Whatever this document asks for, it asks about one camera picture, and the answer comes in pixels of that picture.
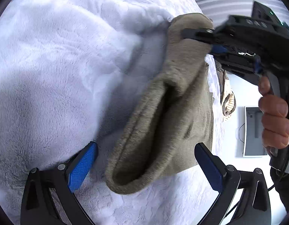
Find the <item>person's right hand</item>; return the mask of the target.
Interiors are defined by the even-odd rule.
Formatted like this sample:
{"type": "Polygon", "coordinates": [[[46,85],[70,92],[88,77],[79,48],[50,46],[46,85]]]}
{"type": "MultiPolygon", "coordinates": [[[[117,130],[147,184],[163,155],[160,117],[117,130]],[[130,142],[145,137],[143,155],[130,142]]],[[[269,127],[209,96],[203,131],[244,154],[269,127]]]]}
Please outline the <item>person's right hand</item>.
{"type": "Polygon", "coordinates": [[[262,117],[262,141],[266,149],[283,149],[289,145],[288,104],[282,98],[271,95],[270,82],[267,77],[261,77],[258,90],[262,97],[258,102],[262,117]]]}

